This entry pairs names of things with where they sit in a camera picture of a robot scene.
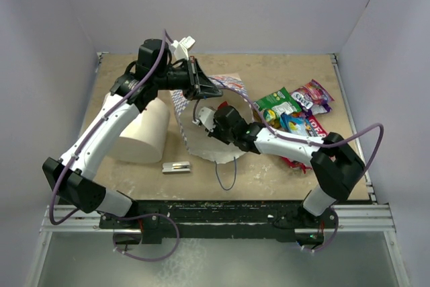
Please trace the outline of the orange Fox's candy bag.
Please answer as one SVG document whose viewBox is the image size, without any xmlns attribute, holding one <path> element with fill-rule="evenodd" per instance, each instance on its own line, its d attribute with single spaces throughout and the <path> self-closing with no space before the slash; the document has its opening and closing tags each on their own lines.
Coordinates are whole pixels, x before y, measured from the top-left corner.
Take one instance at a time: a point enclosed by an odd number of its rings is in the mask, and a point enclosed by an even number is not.
<svg viewBox="0 0 430 287">
<path fill-rule="evenodd" d="M 273 128 L 280 129 L 280 116 L 271 109 L 263 110 L 263 118 L 264 120 Z"/>
</svg>

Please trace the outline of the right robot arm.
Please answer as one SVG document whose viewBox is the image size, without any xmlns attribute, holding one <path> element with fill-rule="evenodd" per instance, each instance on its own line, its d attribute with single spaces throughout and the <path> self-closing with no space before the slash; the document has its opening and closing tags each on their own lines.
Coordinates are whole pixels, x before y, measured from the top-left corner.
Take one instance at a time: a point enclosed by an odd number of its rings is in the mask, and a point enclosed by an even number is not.
<svg viewBox="0 0 430 287">
<path fill-rule="evenodd" d="M 335 132 L 322 138 L 278 131 L 260 122 L 247 122 L 232 106 L 219 110 L 202 107 L 198 120 L 209 137 L 226 145 L 244 152 L 285 157 L 311 167 L 318 184 L 305 197 L 298 213 L 306 227 L 315 227 L 327 208 L 347 200 L 365 169 L 357 153 Z"/>
</svg>

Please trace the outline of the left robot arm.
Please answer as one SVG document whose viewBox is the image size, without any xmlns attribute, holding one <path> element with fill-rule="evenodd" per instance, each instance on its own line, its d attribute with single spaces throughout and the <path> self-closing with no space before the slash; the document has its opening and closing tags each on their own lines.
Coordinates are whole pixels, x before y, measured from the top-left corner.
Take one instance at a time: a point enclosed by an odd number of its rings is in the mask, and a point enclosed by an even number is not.
<svg viewBox="0 0 430 287">
<path fill-rule="evenodd" d="M 113 214 L 124 228 L 138 221 L 136 202 L 94 182 L 97 170 L 120 133 L 157 98 L 160 90 L 180 90 L 188 100 L 222 96 L 196 58 L 189 55 L 195 40 L 148 39 L 138 58 L 114 82 L 100 112 L 81 137 L 59 158 L 49 157 L 42 170 L 54 197 L 79 210 Z"/>
</svg>

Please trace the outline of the purple Fox's berries bag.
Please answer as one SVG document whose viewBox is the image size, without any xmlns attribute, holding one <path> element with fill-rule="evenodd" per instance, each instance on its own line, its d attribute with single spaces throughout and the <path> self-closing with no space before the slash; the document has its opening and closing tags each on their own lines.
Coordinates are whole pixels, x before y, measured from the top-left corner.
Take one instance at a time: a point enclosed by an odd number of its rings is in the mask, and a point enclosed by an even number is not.
<svg viewBox="0 0 430 287">
<path fill-rule="evenodd" d="M 332 95 L 315 79 L 290 93 L 301 108 L 310 110 L 313 106 L 323 106 L 334 100 Z"/>
</svg>

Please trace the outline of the blue checkered paper bag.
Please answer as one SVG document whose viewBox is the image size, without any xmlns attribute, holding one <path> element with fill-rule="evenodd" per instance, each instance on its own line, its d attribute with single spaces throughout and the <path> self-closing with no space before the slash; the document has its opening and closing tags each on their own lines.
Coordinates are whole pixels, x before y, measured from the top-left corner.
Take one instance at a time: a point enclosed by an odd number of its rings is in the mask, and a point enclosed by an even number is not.
<svg viewBox="0 0 430 287">
<path fill-rule="evenodd" d="M 237 73 L 211 75 L 210 79 L 223 91 L 222 97 L 189 101 L 185 99 L 181 90 L 170 92 L 179 131 L 190 155 L 216 165 L 236 163 L 245 154 L 244 151 L 232 143 L 225 144 L 210 137 L 203 126 L 195 125 L 192 120 L 202 107 L 211 107 L 216 111 L 222 102 L 227 101 L 228 106 L 234 107 L 246 122 L 253 122 L 255 119 L 252 108 L 243 98 L 248 95 L 247 89 Z"/>
</svg>

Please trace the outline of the pink snack bag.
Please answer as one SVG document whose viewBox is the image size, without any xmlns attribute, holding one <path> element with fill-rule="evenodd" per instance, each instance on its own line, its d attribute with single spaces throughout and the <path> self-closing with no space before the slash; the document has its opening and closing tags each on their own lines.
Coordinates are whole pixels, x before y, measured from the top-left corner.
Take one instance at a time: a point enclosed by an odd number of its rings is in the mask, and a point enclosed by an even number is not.
<svg viewBox="0 0 430 287">
<path fill-rule="evenodd" d="M 316 132 L 316 136 L 313 137 L 321 137 L 324 138 L 328 135 L 328 132 L 321 126 L 320 122 L 314 117 L 314 116 L 310 116 L 306 118 L 312 125 L 312 127 L 314 128 L 315 132 Z M 299 169 L 301 170 L 303 173 L 306 173 L 306 171 L 308 169 L 312 169 L 312 167 L 307 166 L 301 162 L 298 161 L 293 161 L 291 159 L 288 159 L 286 157 L 283 157 L 283 160 L 287 163 L 287 165 L 291 168 L 291 169 Z"/>
</svg>

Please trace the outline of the purple snack packet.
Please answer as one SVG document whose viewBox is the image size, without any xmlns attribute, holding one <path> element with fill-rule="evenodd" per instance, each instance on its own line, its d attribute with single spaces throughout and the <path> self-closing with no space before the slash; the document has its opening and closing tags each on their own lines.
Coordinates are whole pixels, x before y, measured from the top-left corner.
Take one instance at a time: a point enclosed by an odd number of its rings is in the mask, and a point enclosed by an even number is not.
<svg viewBox="0 0 430 287">
<path fill-rule="evenodd" d="M 332 111 L 332 107 L 329 104 L 317 105 L 314 104 L 311 107 L 312 115 L 315 116 L 317 114 L 327 114 Z"/>
</svg>

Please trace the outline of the blue snack bag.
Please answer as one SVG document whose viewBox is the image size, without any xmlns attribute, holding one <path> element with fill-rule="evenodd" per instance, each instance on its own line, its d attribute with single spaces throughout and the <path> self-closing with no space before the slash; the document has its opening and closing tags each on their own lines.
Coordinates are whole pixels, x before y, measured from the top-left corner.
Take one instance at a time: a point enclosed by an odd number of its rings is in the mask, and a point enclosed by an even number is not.
<svg viewBox="0 0 430 287">
<path fill-rule="evenodd" d="M 316 136 L 314 128 L 306 118 L 293 117 L 283 113 L 279 120 L 281 127 L 286 132 L 300 136 Z"/>
</svg>

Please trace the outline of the red mints packet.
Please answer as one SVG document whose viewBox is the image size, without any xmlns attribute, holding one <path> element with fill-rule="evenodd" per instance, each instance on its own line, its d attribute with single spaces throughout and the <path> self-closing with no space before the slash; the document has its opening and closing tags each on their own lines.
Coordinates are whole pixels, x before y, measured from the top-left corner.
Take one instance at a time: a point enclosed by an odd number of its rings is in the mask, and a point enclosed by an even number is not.
<svg viewBox="0 0 430 287">
<path fill-rule="evenodd" d="M 218 106 L 218 109 L 221 109 L 221 108 L 223 108 L 223 107 L 225 107 L 225 106 L 227 106 L 228 105 L 228 102 L 227 101 L 224 101 L 224 102 L 222 102 L 219 106 Z"/>
</svg>

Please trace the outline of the green snack packet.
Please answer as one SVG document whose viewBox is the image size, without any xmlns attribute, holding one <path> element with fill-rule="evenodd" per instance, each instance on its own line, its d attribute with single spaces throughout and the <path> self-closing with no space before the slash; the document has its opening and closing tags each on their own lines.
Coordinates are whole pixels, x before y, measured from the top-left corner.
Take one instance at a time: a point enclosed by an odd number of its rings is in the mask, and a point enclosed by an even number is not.
<svg viewBox="0 0 430 287">
<path fill-rule="evenodd" d="M 302 111 L 298 102 L 290 95 L 285 87 L 258 99 L 255 101 L 255 105 L 260 112 L 263 110 L 271 110 L 277 116 L 283 113 L 290 115 Z"/>
</svg>

